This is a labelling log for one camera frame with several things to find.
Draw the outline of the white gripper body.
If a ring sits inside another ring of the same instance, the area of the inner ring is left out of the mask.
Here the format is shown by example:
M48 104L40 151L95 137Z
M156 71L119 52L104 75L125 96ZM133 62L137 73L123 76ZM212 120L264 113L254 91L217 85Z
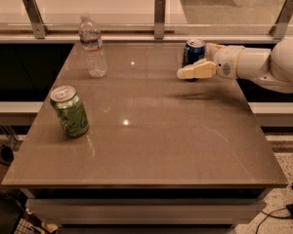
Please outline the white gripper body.
M225 46L218 50L213 57L216 63L217 75L222 78L237 78L237 63L243 46Z

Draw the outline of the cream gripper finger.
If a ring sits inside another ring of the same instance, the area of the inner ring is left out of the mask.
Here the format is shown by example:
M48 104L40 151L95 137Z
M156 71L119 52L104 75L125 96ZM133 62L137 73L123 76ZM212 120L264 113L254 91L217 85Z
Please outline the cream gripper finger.
M215 44L215 43L206 43L204 56L207 59L212 59L214 57L214 55L216 55L216 53L223 48L224 48L224 45L219 45L219 44Z
M177 71L179 79L208 79L216 74L216 64L206 58L201 59L194 64L189 64Z

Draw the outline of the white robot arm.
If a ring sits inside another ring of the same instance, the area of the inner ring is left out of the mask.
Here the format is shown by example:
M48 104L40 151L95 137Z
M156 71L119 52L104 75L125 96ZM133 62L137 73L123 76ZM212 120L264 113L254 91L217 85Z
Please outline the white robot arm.
M203 59L177 71L182 80L214 75L246 79L274 92L293 94L293 39L281 40L272 50L207 43Z

